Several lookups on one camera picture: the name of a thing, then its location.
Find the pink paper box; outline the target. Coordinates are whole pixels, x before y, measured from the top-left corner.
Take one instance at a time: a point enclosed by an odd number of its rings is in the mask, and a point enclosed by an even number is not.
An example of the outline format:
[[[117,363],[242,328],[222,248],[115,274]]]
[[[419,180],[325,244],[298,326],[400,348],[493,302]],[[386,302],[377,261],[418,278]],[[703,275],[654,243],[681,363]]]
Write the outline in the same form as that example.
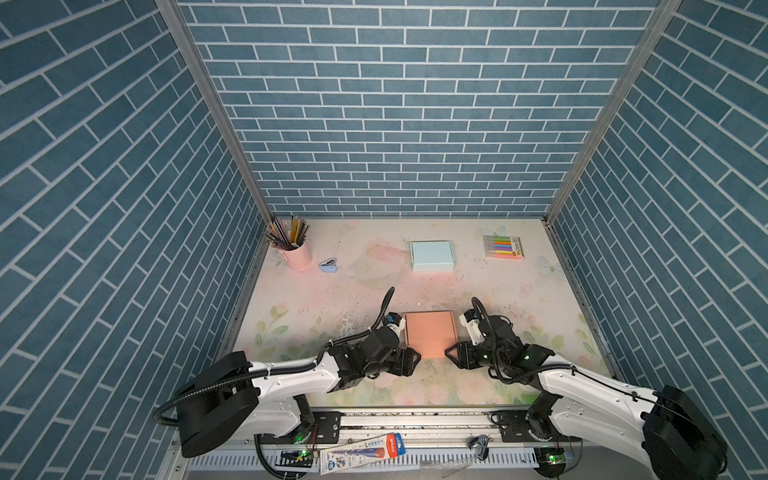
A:
[[[445,351],[458,342],[453,313],[450,311],[409,312],[406,321],[406,343],[423,359],[445,357]]]

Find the light teal paper box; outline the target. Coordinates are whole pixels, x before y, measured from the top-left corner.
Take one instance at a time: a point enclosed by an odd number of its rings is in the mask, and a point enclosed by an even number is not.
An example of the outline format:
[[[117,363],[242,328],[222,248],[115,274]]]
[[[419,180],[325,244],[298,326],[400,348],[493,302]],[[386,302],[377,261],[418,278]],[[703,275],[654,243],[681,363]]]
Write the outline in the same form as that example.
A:
[[[410,252],[414,272],[448,272],[455,268],[455,254],[450,241],[413,241]]]

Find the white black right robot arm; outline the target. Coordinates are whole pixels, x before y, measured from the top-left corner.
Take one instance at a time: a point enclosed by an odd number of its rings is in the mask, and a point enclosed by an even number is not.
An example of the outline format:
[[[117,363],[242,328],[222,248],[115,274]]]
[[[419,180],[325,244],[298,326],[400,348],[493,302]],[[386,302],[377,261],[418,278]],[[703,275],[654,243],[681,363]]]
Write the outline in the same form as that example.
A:
[[[468,340],[445,355],[462,370],[485,368],[505,385],[539,395],[526,413],[540,441],[576,437],[649,467],[659,479],[716,479],[728,466],[725,439],[682,390],[630,385],[523,342],[503,316],[461,315]]]

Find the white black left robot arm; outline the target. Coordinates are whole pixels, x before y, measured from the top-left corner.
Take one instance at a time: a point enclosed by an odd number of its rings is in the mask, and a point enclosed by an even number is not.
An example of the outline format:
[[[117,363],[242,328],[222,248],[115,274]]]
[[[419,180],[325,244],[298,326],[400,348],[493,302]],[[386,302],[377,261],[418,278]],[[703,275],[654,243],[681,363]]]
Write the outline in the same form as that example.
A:
[[[421,355],[401,345],[399,328],[381,326],[353,342],[330,341],[318,355],[296,361],[252,362],[242,351],[222,357],[180,387],[153,414],[178,429],[181,453],[208,453],[239,430],[284,437],[311,422],[305,397],[359,385],[382,373],[411,376]]]

